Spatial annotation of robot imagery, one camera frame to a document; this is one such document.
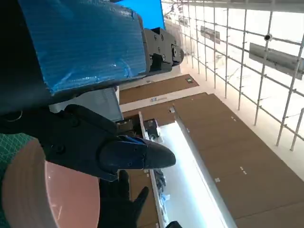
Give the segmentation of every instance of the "blue screen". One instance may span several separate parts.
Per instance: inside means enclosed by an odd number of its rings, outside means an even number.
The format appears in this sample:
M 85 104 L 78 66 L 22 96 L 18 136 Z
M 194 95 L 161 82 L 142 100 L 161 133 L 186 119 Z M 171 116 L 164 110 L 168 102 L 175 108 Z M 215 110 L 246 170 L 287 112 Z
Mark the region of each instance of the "blue screen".
M 136 11 L 142 17 L 144 28 L 165 28 L 160 0 L 123 0 L 118 4 Z

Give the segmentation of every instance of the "black glove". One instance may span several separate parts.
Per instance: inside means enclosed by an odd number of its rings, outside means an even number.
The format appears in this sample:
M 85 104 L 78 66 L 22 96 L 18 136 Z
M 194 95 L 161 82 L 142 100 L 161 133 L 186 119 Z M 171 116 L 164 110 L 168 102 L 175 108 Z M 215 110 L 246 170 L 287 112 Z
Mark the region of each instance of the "black glove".
M 166 228 L 182 228 L 177 221 L 171 222 Z
M 143 205 L 149 194 L 144 187 L 134 202 L 129 197 L 129 175 L 125 170 L 119 172 L 118 180 L 100 180 L 100 214 L 98 228 L 136 228 Z

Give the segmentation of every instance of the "green cutting mat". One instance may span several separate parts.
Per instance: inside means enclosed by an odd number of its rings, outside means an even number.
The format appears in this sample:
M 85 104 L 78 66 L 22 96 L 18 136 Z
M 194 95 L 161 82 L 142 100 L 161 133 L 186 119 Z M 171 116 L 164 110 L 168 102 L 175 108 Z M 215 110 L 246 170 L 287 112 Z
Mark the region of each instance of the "green cutting mat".
M 12 161 L 16 153 L 31 139 L 32 137 L 26 134 L 0 134 L 0 193 L 2 190 L 2 179 L 8 164 Z M 2 209 L 1 195 L 0 228 L 10 228 Z

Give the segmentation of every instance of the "metal scaffolding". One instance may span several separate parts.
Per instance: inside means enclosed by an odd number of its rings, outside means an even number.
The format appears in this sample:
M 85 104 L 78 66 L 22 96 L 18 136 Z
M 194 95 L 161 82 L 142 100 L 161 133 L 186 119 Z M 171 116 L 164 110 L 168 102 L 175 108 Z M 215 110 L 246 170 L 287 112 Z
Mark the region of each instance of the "metal scaffolding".
M 297 123 L 297 126 L 296 126 L 296 129 L 293 130 L 291 127 L 287 126 L 287 124 L 285 124 L 285 120 L 286 118 L 288 118 L 287 116 L 287 111 L 288 111 L 288 107 L 289 107 L 289 103 L 290 103 L 290 99 L 291 99 L 291 96 L 292 94 L 297 94 L 301 97 L 304 98 L 304 94 L 301 93 L 300 91 L 297 91 L 295 88 L 294 88 L 294 84 L 295 84 L 295 77 L 296 75 L 298 74 L 298 69 L 299 69 L 299 66 L 300 66 L 300 61 L 301 61 L 301 55 L 302 55 L 302 52 L 303 52 L 303 46 L 304 46 L 304 34 L 303 34 L 303 38 L 302 38 L 302 42 L 296 42 L 296 41 L 291 41 L 291 40 L 287 40 L 287 39 L 281 39 L 281 38 L 276 38 L 276 37 L 271 37 L 272 40 L 276 40 L 276 41 L 280 41 L 280 42 L 284 42 L 284 43 L 288 43 L 288 44 L 292 44 L 292 45 L 297 45 L 299 46 L 299 54 L 298 54 L 298 57 L 297 57 L 297 63 L 296 63 L 296 68 L 294 69 L 294 74 L 292 76 L 292 81 L 291 81 L 291 84 L 290 86 L 287 86 L 279 81 L 277 81 L 276 79 L 268 76 L 265 74 L 265 67 L 266 67 L 266 60 L 267 60 L 267 55 L 268 55 L 268 43 L 270 41 L 270 39 L 265 39 L 266 41 L 266 44 L 265 44 L 265 53 L 264 53 L 264 58 L 263 58 L 263 64 L 262 64 L 262 69 L 261 71 L 258 71 L 248 65 L 246 65 L 244 63 L 244 53 L 249 53 L 249 50 L 246 50 L 245 49 L 245 43 L 246 43 L 246 34 L 252 34 L 252 35 L 255 35 L 255 36 L 259 36 L 259 37 L 263 37 L 265 38 L 265 35 L 266 34 L 259 34 L 259 33 L 256 33 L 256 32 L 252 32 L 252 31 L 249 31 L 247 29 L 247 9 L 245 8 L 245 16 L 244 16 L 244 29 L 238 29 L 238 28 L 233 28 L 231 26 L 229 26 L 229 4 L 227 4 L 227 8 L 226 9 L 223 9 L 223 10 L 226 10 L 227 11 L 227 24 L 226 25 L 221 25 L 221 24 L 218 24 L 216 22 L 216 5 L 213 5 L 213 22 L 210 22 L 210 21 L 206 21 L 205 20 L 205 1 L 202 0 L 201 1 L 201 4 L 202 5 L 199 5 L 199 6 L 202 6 L 203 7 L 203 20 L 200 20 L 197 18 L 197 5 L 193 5 L 193 7 L 195 7 L 195 18 L 191 18 L 190 16 L 190 5 L 189 5 L 189 0 L 187 1 L 180 1 L 181 4 L 186 5 L 188 7 L 188 16 L 185 17 L 184 16 L 184 13 L 182 13 L 182 16 L 181 15 L 177 15 L 175 14 L 174 12 L 171 12 L 170 14 L 171 15 L 175 15 L 175 16 L 178 16 L 178 17 L 182 17 L 183 19 L 187 18 L 189 20 L 189 24 L 190 24 L 190 32 L 189 34 L 190 35 L 187 35 L 186 32 L 185 32 L 185 26 L 184 26 L 184 33 L 182 33 L 182 35 L 184 35 L 185 37 L 185 46 L 186 46 L 186 49 L 187 49 L 187 44 L 186 44 L 186 37 L 188 37 L 190 39 L 190 45 L 191 45 L 191 57 L 192 57 L 192 68 L 193 68 L 193 59 L 196 59 L 197 60 L 197 63 L 198 63 L 198 72 L 200 73 L 200 64 L 202 64 L 204 67 L 205 67 L 205 76 L 206 76 L 206 81 L 207 81 L 207 69 L 210 70 L 213 74 L 214 74 L 214 88 L 216 88 L 216 78 L 219 77 L 220 79 L 222 79 L 225 83 L 225 98 L 227 98 L 227 86 L 231 86 L 232 88 L 234 88 L 236 91 L 238 91 L 238 110 L 240 110 L 240 107 L 241 107 L 241 98 L 242 96 L 244 96 L 245 98 L 247 98 L 249 101 L 251 101 L 253 104 L 256 105 L 256 115 L 255 115 L 255 120 L 254 120 L 254 125 L 257 124 L 257 119 L 258 119 L 258 114 L 259 114 L 259 110 L 262 110 L 264 111 L 266 114 L 268 114 L 269 116 L 271 116 L 274 120 L 276 120 L 277 122 L 280 123 L 280 130 L 279 130 L 279 133 L 278 133 L 278 138 L 277 138 L 277 142 L 276 142 L 276 145 L 278 146 L 279 143 L 280 143 L 280 139 L 281 139 L 281 136 L 282 136 L 282 131 L 284 128 L 288 129 L 291 133 L 294 134 L 294 139 L 293 139 L 293 142 L 292 142 L 292 145 L 291 145 L 291 148 L 290 150 L 293 151 L 294 149 L 294 146 L 295 146 L 295 141 L 297 138 L 300 138 L 301 140 L 304 141 L 304 137 L 302 135 L 299 134 L 299 129 L 300 129 L 300 125 L 301 125 L 301 121 L 302 121 L 302 117 L 303 117 L 303 114 L 304 114 L 304 108 L 301 109 L 301 112 L 299 113 L 299 119 L 298 119 L 298 123 Z M 267 30 L 267 35 L 270 35 L 271 34 L 271 24 L 272 24 L 272 19 L 273 19 L 273 9 L 275 8 L 275 0 L 272 0 L 272 7 L 270 7 L 270 15 L 269 15 L 269 22 L 268 22 L 268 30 Z M 193 38 L 192 35 L 191 35 L 191 22 L 190 20 L 195 20 L 195 29 L 196 29 L 196 38 Z M 198 28 L 198 21 L 202 22 L 203 23 L 203 30 L 202 28 Z M 206 43 L 206 23 L 208 24 L 211 24 L 213 25 L 213 32 L 214 32 L 214 45 L 213 47 L 207 45 Z M 216 34 L 216 26 L 219 26 L 219 27 L 223 27 L 223 28 L 226 28 L 226 40 L 221 40 L 219 38 L 216 38 L 215 37 L 215 34 Z M 242 43 L 242 47 L 239 47 L 235 44 L 231 44 L 228 42 L 228 38 L 229 38 L 229 31 L 231 30 L 234 30 L 234 31 L 240 31 L 243 33 L 243 43 Z M 200 39 L 199 39 L 199 34 L 203 32 L 204 33 L 204 42 L 201 42 Z M 221 51 L 217 50 L 216 48 L 216 40 L 220 41 L 220 42 L 223 42 L 224 44 L 226 44 L 226 53 L 222 53 Z M 192 52 L 192 42 L 196 42 L 196 47 L 197 47 L 197 57 L 195 57 L 195 54 Z M 203 45 L 204 46 L 204 55 L 205 55 L 205 61 L 202 62 L 200 60 L 200 53 L 199 53 L 199 44 Z M 241 50 L 242 51 L 242 56 L 241 56 L 241 61 L 238 61 L 236 60 L 235 58 L 233 58 L 232 56 L 229 56 L 228 55 L 228 47 L 229 46 L 232 46 L 234 48 L 237 48 L 238 50 Z M 214 60 L 214 68 L 211 69 L 208 65 L 207 65 L 207 48 L 211 49 L 213 51 L 213 60 Z M 216 53 L 219 53 L 223 56 L 225 56 L 225 61 L 226 61 L 226 66 L 225 66 L 225 77 L 223 76 L 220 76 L 218 73 L 217 73 L 217 68 L 216 68 Z M 232 60 L 238 64 L 240 64 L 240 68 L 241 68 L 241 72 L 240 72 L 240 82 L 239 82 L 239 87 L 235 87 L 234 85 L 232 85 L 229 81 L 228 81 L 228 60 Z M 243 69 L 247 68 L 247 69 L 250 69 L 251 71 L 255 72 L 256 74 L 259 74 L 260 75 L 260 85 L 259 85 L 259 89 L 258 89 L 258 99 L 257 101 L 254 101 L 252 98 L 250 98 L 248 95 L 244 94 L 243 91 L 242 91 L 242 88 L 243 88 Z M 286 101 L 286 104 L 285 104 L 285 110 L 284 110 L 284 114 L 283 114 L 283 118 L 280 120 L 278 119 L 277 117 L 275 117 L 273 114 L 271 114 L 268 110 L 266 110 L 264 107 L 261 106 L 260 102 L 262 101 L 261 99 L 261 92 L 262 92 L 262 87 L 263 87 L 263 80 L 264 78 L 272 81 L 273 83 L 276 83 L 277 85 L 280 85 L 282 88 L 285 88 L 285 89 L 288 89 L 288 97 L 287 97 L 287 101 Z

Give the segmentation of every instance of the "blue tape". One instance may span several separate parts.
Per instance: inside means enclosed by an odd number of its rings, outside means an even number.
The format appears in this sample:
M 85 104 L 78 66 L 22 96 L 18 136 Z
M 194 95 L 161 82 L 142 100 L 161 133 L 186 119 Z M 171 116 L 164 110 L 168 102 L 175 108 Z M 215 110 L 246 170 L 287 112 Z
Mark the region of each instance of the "blue tape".
M 100 0 L 19 0 L 52 94 L 146 71 L 138 15 Z

